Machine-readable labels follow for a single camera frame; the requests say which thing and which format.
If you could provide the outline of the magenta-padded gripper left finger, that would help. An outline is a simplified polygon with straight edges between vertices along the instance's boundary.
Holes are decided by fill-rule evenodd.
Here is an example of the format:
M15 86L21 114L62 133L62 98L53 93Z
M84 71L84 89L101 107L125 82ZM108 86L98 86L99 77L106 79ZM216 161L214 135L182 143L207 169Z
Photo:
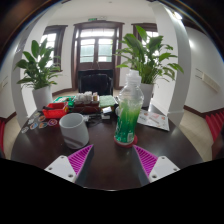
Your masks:
M60 155L45 170L65 180L83 186L94 155L94 145L88 145L69 156Z

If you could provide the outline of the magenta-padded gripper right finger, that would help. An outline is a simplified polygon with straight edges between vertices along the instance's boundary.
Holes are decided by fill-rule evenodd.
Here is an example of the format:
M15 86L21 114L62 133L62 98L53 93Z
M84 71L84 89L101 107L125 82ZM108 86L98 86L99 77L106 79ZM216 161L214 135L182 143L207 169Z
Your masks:
M142 186L179 171L179 168L166 156L157 157L137 145L132 147L132 155Z

